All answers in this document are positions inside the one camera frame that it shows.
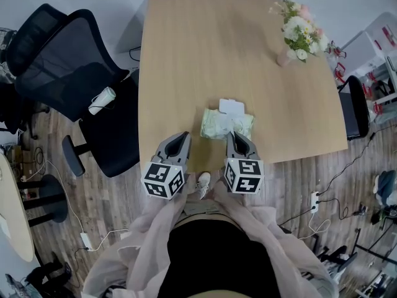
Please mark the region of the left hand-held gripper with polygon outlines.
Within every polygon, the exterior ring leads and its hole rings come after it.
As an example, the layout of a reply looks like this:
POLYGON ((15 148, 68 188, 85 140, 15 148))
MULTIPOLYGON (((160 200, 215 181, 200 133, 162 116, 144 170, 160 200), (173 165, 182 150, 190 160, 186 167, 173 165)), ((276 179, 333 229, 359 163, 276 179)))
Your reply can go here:
POLYGON ((159 144, 156 154, 147 162, 141 175, 147 195, 171 200, 182 191, 191 142, 189 132, 180 132, 159 144))

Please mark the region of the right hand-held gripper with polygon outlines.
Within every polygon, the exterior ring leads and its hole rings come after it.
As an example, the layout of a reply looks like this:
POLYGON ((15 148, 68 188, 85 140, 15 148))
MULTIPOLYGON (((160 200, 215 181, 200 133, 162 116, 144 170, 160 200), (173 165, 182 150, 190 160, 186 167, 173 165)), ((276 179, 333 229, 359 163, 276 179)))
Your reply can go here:
POLYGON ((230 192, 257 194, 264 181, 264 163, 255 144, 238 132, 229 132, 226 157, 224 177, 230 192))

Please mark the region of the white tissue sheet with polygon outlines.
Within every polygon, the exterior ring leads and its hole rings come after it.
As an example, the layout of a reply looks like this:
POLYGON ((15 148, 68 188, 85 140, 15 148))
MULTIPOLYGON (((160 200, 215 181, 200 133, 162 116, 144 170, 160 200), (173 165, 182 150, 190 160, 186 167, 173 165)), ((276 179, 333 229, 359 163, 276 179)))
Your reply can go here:
POLYGON ((251 127, 252 119, 250 115, 220 114, 220 132, 223 135, 232 131, 243 135, 250 135, 251 127))

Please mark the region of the green tissue packet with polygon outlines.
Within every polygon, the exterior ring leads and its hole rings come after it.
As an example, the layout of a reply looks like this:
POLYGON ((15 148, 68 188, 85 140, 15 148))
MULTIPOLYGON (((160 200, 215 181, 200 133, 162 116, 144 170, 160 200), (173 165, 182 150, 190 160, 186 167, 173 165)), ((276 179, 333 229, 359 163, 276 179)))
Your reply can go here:
MULTIPOLYGON (((206 108, 203 113, 202 123, 200 127, 200 136, 204 138, 210 138, 215 140, 226 140, 226 135, 220 132, 220 114, 229 115, 244 115, 245 105, 242 102, 235 101, 234 99, 220 99, 218 109, 206 108)), ((255 117, 251 114, 252 127, 255 122, 255 117)))

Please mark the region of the person's right forearm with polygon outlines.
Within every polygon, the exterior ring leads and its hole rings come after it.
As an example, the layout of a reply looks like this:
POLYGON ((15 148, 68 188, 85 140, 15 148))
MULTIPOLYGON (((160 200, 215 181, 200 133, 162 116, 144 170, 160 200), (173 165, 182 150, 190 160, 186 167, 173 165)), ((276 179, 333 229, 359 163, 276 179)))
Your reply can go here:
POLYGON ((274 251, 279 243, 270 230, 251 212, 231 197, 222 181, 218 181, 213 188, 214 200, 219 202, 228 212, 229 216, 243 229, 251 240, 263 244, 267 250, 274 251))

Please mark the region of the person's left forearm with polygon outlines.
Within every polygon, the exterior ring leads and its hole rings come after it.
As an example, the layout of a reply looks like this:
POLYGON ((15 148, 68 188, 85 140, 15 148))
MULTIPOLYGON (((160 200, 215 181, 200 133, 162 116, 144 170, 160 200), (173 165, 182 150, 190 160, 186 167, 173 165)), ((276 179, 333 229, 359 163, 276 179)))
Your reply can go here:
POLYGON ((151 259, 157 264, 168 264, 170 232, 193 190, 192 180, 188 179, 182 192, 171 201, 151 197, 143 213, 129 226, 129 236, 122 240, 123 244, 117 250, 119 258, 129 264, 146 265, 151 259))

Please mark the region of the person's white shoe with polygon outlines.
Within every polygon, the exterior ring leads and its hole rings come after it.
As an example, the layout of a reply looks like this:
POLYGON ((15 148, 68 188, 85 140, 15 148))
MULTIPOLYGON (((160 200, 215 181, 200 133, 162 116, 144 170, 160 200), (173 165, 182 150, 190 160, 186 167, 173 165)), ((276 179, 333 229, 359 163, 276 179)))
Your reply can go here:
POLYGON ((209 172, 203 172, 197 180, 195 192, 198 194, 199 199, 203 199, 208 192, 211 180, 211 174, 209 172))

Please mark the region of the white cylindrical bottle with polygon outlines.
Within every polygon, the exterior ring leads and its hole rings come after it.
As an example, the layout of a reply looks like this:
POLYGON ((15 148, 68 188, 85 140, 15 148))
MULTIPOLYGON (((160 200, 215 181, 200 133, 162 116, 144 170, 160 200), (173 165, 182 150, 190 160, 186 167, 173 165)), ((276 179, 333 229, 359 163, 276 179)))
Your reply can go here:
POLYGON ((97 95, 91 102, 88 111, 92 115, 96 115, 100 110, 105 108, 109 103, 111 103, 116 98, 115 91, 106 87, 99 95, 97 95))

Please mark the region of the wooden table white legs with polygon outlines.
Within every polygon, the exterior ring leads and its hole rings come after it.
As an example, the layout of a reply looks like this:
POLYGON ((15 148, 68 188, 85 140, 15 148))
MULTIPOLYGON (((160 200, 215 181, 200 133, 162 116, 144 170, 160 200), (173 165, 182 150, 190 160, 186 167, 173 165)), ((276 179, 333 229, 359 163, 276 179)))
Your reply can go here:
POLYGON ((140 160, 159 143, 188 131, 192 172, 223 165, 225 143, 203 138, 204 110, 221 98, 244 103, 255 118, 252 140, 265 163, 347 148, 342 107, 324 56, 285 66, 282 20, 275 0, 146 0, 130 18, 116 49, 141 48, 140 160))

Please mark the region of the person's body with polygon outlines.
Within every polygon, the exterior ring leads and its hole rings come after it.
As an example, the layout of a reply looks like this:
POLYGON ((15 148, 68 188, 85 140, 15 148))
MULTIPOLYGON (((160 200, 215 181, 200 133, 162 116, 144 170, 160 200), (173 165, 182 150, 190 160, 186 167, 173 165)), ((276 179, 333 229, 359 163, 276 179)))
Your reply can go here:
POLYGON ((89 271, 82 298, 339 298, 324 264, 277 225, 273 208, 247 209, 277 239, 274 251, 251 240, 216 200, 187 199, 167 242, 168 264, 124 263, 120 240, 89 271))

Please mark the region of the black folding chair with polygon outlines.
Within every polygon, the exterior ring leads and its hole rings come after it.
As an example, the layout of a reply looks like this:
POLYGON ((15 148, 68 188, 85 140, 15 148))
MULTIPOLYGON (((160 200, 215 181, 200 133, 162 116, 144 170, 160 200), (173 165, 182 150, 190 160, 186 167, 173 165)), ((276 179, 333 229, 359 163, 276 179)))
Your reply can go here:
POLYGON ((366 137, 369 131, 370 116, 360 80, 350 76, 337 87, 341 101, 347 140, 366 137))

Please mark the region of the vase with white flowers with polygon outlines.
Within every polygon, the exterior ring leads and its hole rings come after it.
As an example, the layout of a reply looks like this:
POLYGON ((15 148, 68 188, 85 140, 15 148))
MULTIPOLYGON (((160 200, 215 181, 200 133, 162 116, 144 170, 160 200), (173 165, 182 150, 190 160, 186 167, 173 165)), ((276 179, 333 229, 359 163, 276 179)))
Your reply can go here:
POLYGON ((310 55, 317 56, 328 48, 328 37, 316 25, 306 5, 293 0, 281 0, 269 12, 283 18, 281 31, 285 48, 277 57, 279 66, 284 67, 293 60, 304 63, 310 55))

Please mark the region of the small white table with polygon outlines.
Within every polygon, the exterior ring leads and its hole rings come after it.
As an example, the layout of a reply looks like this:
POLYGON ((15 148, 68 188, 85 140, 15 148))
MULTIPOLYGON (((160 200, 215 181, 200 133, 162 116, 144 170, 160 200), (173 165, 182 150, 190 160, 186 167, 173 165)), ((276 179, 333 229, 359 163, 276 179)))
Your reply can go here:
POLYGON ((397 101, 397 56, 387 56, 385 65, 388 71, 389 95, 393 96, 390 102, 397 101))

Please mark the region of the beige oval table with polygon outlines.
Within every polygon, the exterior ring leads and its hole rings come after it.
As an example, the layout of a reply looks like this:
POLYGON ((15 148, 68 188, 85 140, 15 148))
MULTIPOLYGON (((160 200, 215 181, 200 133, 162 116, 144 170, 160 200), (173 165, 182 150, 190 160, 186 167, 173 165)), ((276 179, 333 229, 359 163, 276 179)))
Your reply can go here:
POLYGON ((17 182, 5 155, 0 154, 0 224, 14 251, 26 262, 35 257, 30 228, 48 221, 61 223, 68 216, 66 193, 59 180, 46 174, 39 181, 17 182))

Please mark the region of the water jug red label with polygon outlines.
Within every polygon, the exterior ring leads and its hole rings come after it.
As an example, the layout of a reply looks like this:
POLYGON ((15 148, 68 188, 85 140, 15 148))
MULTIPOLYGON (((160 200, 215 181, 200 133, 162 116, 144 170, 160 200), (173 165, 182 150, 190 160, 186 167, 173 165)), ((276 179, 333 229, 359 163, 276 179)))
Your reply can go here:
POLYGON ((385 54, 397 51, 397 16, 384 12, 380 14, 367 28, 366 33, 375 45, 385 54))

